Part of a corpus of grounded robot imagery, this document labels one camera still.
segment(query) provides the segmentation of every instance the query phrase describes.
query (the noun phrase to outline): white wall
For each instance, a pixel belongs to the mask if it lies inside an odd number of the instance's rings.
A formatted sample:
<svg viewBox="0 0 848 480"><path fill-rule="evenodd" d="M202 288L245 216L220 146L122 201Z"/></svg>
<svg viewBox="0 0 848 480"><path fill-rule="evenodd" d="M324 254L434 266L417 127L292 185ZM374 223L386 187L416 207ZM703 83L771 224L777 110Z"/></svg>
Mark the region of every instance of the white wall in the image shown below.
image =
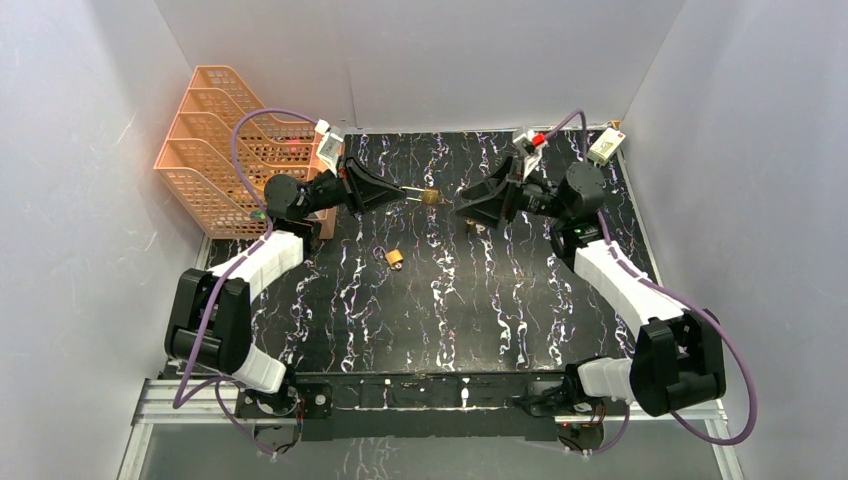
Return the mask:
<svg viewBox="0 0 848 480"><path fill-rule="evenodd" d="M683 0L157 0L192 65L375 131L621 118Z"/></svg>
<svg viewBox="0 0 848 480"><path fill-rule="evenodd" d="M0 478L114 478L200 232L152 172L191 69L151 0L0 1Z"/></svg>
<svg viewBox="0 0 848 480"><path fill-rule="evenodd" d="M689 0L623 127L665 283L715 311L753 370L760 421L737 448L752 479L848 469L848 3L813 3Z"/></svg>

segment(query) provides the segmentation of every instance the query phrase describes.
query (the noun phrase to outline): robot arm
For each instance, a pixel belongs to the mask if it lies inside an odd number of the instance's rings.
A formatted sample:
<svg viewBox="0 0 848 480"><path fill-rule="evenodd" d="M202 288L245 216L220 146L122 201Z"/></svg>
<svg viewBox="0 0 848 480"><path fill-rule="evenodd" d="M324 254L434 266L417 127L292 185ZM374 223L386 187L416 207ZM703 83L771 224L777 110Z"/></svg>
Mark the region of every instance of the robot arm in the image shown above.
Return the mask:
<svg viewBox="0 0 848 480"><path fill-rule="evenodd" d="M326 127L325 123L319 122L319 128ZM268 180L264 194L274 231L248 251L208 271L183 273L171 310L165 351L171 358L186 360L197 340L213 285L241 261L215 299L196 363L241 382L268 413L290 409L294 399L287 386L295 382L294 371L253 344L251 302L317 247L320 225L306 220L311 213L344 204L351 214L362 214L406 197L405 190L372 175L355 157L329 158L341 146L341 137L334 131L324 128L318 147L318 156L329 170L310 182L286 175Z"/></svg>
<svg viewBox="0 0 848 480"><path fill-rule="evenodd" d="M462 192L470 200L461 216L502 228L519 211L556 219L551 247L566 266L595 287L637 338L632 359L592 358L566 366L558 398L571 405L599 397L638 401L659 416L725 391L722 344L718 333L695 312L648 288L646 278L603 236L598 211L604 178L595 166L576 162L559 184L533 173L544 138L522 129L513 136L522 157L507 157L482 182Z"/></svg>

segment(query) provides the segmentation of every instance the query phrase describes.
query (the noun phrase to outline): orange desk organizer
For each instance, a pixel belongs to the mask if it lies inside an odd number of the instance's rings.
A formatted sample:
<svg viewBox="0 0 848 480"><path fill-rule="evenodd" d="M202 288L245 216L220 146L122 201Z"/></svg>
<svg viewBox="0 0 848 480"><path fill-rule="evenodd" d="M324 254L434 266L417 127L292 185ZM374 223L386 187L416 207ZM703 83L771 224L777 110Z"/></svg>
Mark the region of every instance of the orange desk organizer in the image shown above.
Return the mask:
<svg viewBox="0 0 848 480"><path fill-rule="evenodd" d="M233 69L197 67L156 159L153 168L210 238L256 238L266 229L230 154L236 122L261 108ZM312 180L327 169L315 155L320 140L308 122L256 117L239 131L242 172L260 197L273 175ZM316 212L310 220L321 223L321 238L332 238L336 208Z"/></svg>

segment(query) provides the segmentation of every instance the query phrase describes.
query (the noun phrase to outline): red component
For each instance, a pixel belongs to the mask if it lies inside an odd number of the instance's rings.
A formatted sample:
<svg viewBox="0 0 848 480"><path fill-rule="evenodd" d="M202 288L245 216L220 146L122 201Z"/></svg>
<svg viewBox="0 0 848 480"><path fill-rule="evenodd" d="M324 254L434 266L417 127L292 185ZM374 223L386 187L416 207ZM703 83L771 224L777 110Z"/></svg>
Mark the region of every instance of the red component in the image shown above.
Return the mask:
<svg viewBox="0 0 848 480"><path fill-rule="evenodd" d="M536 136L533 137L533 146L538 147L539 145L542 145L543 143L545 143L545 134L537 133Z"/></svg>

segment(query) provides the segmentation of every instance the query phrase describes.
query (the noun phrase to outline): white box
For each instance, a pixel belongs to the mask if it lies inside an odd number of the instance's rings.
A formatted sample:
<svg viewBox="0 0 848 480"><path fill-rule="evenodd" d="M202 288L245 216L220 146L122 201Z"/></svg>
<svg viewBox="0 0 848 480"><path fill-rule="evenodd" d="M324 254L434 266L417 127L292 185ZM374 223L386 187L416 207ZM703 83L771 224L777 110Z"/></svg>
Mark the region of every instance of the white box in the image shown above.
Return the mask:
<svg viewBox="0 0 848 480"><path fill-rule="evenodd" d="M607 128L589 148L589 160L606 165L624 141L625 135L614 128Z"/></svg>

